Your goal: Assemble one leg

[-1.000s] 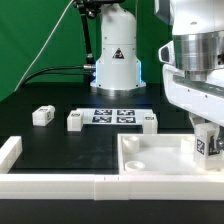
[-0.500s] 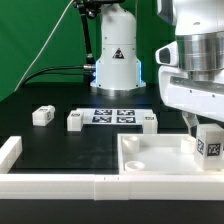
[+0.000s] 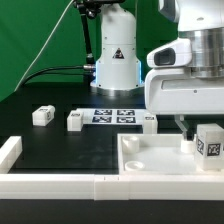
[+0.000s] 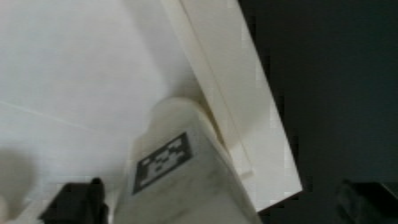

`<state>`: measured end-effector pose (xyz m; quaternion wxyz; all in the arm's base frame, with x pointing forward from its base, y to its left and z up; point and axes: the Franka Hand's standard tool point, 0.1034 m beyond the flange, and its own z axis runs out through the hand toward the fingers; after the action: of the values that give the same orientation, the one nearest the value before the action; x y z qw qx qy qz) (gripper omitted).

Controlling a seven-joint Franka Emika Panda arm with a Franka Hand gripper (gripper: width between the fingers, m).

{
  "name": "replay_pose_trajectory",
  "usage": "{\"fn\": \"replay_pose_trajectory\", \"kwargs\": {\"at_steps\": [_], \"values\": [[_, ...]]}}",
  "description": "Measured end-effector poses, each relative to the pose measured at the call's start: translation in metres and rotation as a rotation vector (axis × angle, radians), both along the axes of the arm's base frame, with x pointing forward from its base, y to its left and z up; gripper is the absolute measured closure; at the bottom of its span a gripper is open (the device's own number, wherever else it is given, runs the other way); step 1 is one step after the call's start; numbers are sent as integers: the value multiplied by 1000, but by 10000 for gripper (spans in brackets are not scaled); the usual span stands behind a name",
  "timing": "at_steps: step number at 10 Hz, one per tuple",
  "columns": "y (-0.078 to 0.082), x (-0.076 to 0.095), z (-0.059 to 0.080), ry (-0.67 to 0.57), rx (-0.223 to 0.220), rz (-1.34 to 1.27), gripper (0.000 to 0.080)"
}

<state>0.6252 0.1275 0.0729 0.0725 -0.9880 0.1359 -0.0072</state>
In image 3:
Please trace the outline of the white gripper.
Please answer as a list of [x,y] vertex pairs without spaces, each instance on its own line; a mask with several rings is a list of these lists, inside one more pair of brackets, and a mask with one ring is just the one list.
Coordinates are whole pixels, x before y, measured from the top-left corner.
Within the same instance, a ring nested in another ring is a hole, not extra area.
[[183,115],[224,114],[224,77],[195,78],[188,64],[191,42],[177,38],[147,55],[151,68],[145,78],[146,109],[154,115],[175,115],[175,123],[187,139],[189,126]]

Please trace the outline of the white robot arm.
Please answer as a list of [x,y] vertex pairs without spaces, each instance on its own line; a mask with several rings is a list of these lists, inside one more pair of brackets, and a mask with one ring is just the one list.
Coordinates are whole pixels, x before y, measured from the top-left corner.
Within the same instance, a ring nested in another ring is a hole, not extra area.
[[144,90],[146,109],[172,115],[224,114],[224,0],[157,0],[141,28],[153,41],[141,76],[135,18],[118,3],[101,4],[101,56],[91,87],[109,95]]

